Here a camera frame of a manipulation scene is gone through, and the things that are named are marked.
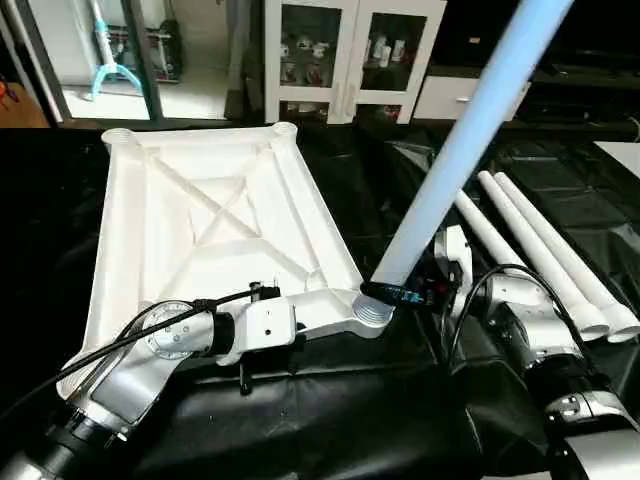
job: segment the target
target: black tarp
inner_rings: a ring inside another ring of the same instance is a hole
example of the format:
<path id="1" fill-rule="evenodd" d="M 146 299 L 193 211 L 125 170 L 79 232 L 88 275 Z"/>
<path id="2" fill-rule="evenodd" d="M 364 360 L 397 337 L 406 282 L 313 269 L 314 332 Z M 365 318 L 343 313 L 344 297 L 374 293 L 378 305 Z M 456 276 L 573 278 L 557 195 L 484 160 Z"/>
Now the black tarp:
<path id="1" fill-rule="evenodd" d="M 421 179 L 403 149 L 428 159 L 439 145 L 421 131 L 380 138 L 357 128 L 309 128 L 298 139 L 365 277 Z M 4 406 L 80 347 L 108 156 L 90 132 L 16 132 L 3 144 L 21 152 L 6 162 L 3 189 L 11 238 L 6 277 L 13 284 L 5 309 Z M 638 180 L 595 148 L 498 143 L 486 163 L 505 168 L 637 307 Z M 455 213 L 450 217 L 456 221 Z M 490 262 L 475 244 L 474 253 L 481 273 Z M 543 469 L 539 414 L 478 322 L 465 327 L 466 365 L 447 378 L 418 328 L 427 321 L 401 312 L 377 340 L 339 335 L 253 355 L 246 363 L 254 391 L 245 397 L 237 368 L 188 362 L 116 468 L 123 478 L 185 480 L 479 478 Z M 602 343 L 594 352 L 638 412 L 637 345 Z M 0 428 L 20 440 L 54 399 L 47 392 L 14 425 Z"/>

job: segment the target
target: black cable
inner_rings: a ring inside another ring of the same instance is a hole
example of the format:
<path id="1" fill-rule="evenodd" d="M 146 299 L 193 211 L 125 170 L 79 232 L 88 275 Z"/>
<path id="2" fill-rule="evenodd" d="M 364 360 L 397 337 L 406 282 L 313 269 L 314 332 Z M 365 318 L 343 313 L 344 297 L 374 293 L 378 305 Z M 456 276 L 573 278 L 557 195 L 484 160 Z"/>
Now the black cable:
<path id="1" fill-rule="evenodd" d="M 193 308 L 191 310 L 180 313 L 175 317 L 171 317 L 165 320 L 164 322 L 158 323 L 157 325 L 153 325 L 151 327 L 140 330 L 139 332 L 135 332 L 127 335 L 130 328 L 138 319 L 140 319 L 144 314 L 148 313 L 153 308 L 157 307 L 158 305 L 162 305 L 165 302 L 156 303 L 154 305 L 151 305 L 150 307 L 145 308 L 144 310 L 142 310 L 142 312 L 138 313 L 132 321 L 130 321 L 127 324 L 127 326 L 122 330 L 122 332 L 120 332 L 118 337 L 116 337 L 116 339 L 112 343 L 99 348 L 95 352 L 92 352 L 86 357 L 83 357 L 78 361 L 72 363 L 71 365 L 67 366 L 66 368 L 63 368 L 56 375 L 45 380 L 40 385 L 38 385 L 33 390 L 31 390 L 29 393 L 19 398 L 16 402 L 13 403 L 13 405 L 11 405 L 4 412 L 2 412 L 2 414 L 0 415 L 0 423 L 2 423 L 4 420 L 10 417 L 17 409 L 19 409 L 22 405 L 27 403 L 29 400 L 31 400 L 33 397 L 35 397 L 38 393 L 43 391 L 45 388 L 50 387 L 51 385 L 55 385 L 59 381 L 65 379 L 66 377 L 77 372 L 78 370 L 81 370 L 87 365 L 92 364 L 96 360 L 99 360 L 100 358 L 106 355 L 109 355 L 110 353 L 115 352 L 116 350 L 122 347 L 126 347 L 127 345 L 130 345 L 140 340 L 141 338 L 149 336 L 152 333 L 157 332 L 158 330 L 162 330 L 163 328 L 170 327 L 171 325 L 181 322 L 182 320 L 186 320 L 187 318 L 193 317 L 194 315 L 197 315 L 204 311 L 207 311 L 207 310 L 215 311 L 215 307 L 217 307 L 218 305 L 232 302 L 233 300 L 238 300 L 240 298 L 249 297 L 253 294 L 255 294 L 255 291 L 247 290 L 244 292 L 227 295 L 226 297 L 221 297 L 216 300 L 196 300 L 192 302 Z"/>
<path id="2" fill-rule="evenodd" d="M 442 309 L 442 314 L 440 315 L 440 350 L 442 351 L 442 359 L 446 362 L 449 358 L 447 356 L 447 346 L 446 346 L 446 325 L 447 325 L 447 315 L 450 312 L 450 309 L 453 308 L 453 305 L 456 301 L 456 295 L 458 293 L 457 287 L 453 286 L 447 293 L 447 296 L 444 300 L 444 307 Z"/>
<path id="3" fill-rule="evenodd" d="M 560 319 L 567 326 L 567 329 L 569 329 L 571 338 L 573 339 L 575 344 L 578 346 L 578 349 L 580 350 L 580 353 L 582 354 L 585 361 L 587 362 L 588 367 L 592 371 L 595 371 L 596 370 L 595 363 L 593 362 L 593 359 L 591 358 L 587 350 L 587 346 L 584 340 L 582 339 L 582 336 L 580 335 L 580 331 L 573 323 L 573 320 L 571 319 L 569 312 L 567 311 L 566 307 L 563 305 L 562 301 L 560 300 L 556 292 L 553 290 L 551 285 L 549 285 L 549 283 L 541 275 L 531 270 L 530 268 L 525 267 L 523 265 L 517 265 L 517 264 L 511 264 L 511 263 L 505 263 L 505 264 L 497 265 L 496 267 L 493 267 L 487 273 L 482 275 L 482 277 L 480 277 L 471 287 L 471 290 L 469 291 L 469 294 L 465 299 L 464 305 L 462 307 L 462 311 L 460 312 L 460 316 L 458 317 L 458 322 L 456 324 L 456 328 L 453 334 L 453 341 L 451 342 L 451 349 L 449 350 L 449 356 L 448 356 L 449 358 L 448 371 L 449 372 L 452 371 L 454 355 L 455 355 L 456 349 L 458 348 L 458 343 L 460 341 L 462 326 L 464 325 L 464 321 L 469 314 L 469 308 L 471 307 L 471 303 L 473 302 L 474 297 L 478 294 L 478 291 L 480 290 L 480 288 L 487 282 L 487 280 L 489 280 L 489 278 L 507 269 L 520 270 L 521 272 L 526 273 L 531 278 L 533 278 L 542 288 L 545 289 L 549 297 L 551 297 L 553 302 L 556 304 L 556 307 L 560 313 Z"/>

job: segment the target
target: white tube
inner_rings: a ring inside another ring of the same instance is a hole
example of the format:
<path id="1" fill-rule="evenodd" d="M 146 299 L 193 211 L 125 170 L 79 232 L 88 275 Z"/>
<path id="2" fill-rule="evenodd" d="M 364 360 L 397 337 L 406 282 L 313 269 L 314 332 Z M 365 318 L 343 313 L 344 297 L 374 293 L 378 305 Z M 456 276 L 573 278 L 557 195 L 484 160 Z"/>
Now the white tube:
<path id="1" fill-rule="evenodd" d="M 580 330 L 582 338 L 589 341 L 606 335 L 609 331 L 609 325 L 600 310 L 584 298 L 571 277 L 564 271 L 515 205 L 511 203 L 507 194 L 502 191 L 491 174 L 483 171 L 478 174 L 478 178 L 536 270 L 542 274 L 560 297 L 576 327 Z"/>
<path id="2" fill-rule="evenodd" d="M 494 178 L 587 300 L 598 307 L 605 316 L 611 327 L 609 341 L 613 343 L 624 342 L 638 335 L 640 322 L 631 310 L 616 300 L 575 250 L 562 238 L 562 235 L 553 228 L 511 179 L 504 173 L 498 173 Z"/>
<path id="3" fill-rule="evenodd" d="M 489 251 L 497 263 L 515 263 L 524 266 L 524 262 L 513 251 L 502 235 L 495 229 L 476 204 L 460 190 L 456 195 L 456 207 L 465 218 L 473 232 Z"/>
<path id="4" fill-rule="evenodd" d="M 573 0 L 522 0 L 372 276 L 402 285 L 513 106 Z"/>

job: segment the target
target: light blue pipe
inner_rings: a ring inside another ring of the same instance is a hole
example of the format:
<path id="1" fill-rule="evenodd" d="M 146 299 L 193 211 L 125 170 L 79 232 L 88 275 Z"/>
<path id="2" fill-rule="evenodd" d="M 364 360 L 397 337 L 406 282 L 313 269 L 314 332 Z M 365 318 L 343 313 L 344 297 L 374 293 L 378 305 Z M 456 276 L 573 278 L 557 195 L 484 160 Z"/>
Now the light blue pipe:
<path id="1" fill-rule="evenodd" d="M 402 285 L 516 102 L 573 0 L 522 0 L 372 281 Z"/>

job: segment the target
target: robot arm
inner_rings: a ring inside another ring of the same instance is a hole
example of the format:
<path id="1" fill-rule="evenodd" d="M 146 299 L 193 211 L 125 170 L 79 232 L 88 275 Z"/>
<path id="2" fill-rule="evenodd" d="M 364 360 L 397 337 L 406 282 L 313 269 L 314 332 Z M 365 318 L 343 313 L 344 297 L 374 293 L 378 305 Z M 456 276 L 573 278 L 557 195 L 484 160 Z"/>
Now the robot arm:
<path id="1" fill-rule="evenodd" d="M 206 354 L 229 364 L 244 352 L 292 343 L 296 322 L 288 299 L 260 300 L 256 295 L 252 300 L 236 319 L 203 311 L 105 357 L 67 398 L 64 411 L 58 412 L 45 435 L 14 457 L 0 479 L 94 478 L 124 446 L 184 360 Z M 192 308 L 186 302 L 163 302 L 130 332 Z"/>
<path id="2" fill-rule="evenodd" d="M 468 262 L 471 253 L 459 226 L 436 237 L 436 252 L 449 262 Z M 454 305 L 469 288 L 458 290 Z M 557 479 L 640 478 L 640 426 L 595 371 L 552 300 L 530 277 L 495 275 L 471 304 L 502 346 L 545 418 L 549 469 Z M 452 309 L 456 318 L 460 309 Z"/>

